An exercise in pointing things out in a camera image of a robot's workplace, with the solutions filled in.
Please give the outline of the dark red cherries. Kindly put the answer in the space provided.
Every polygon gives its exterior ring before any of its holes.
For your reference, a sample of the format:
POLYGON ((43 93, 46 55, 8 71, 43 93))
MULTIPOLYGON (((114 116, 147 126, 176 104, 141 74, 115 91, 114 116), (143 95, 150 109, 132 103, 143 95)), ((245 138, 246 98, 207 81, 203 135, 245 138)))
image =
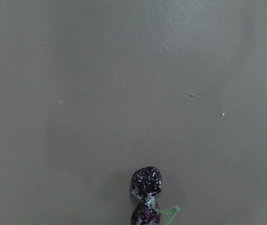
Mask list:
POLYGON ((177 213, 179 206, 162 210, 156 202, 156 196, 162 191, 162 176, 156 167, 148 166, 134 172, 131 179, 131 194, 140 203, 131 215, 132 225, 158 225, 162 215, 169 214, 169 218, 164 222, 169 225, 177 213))

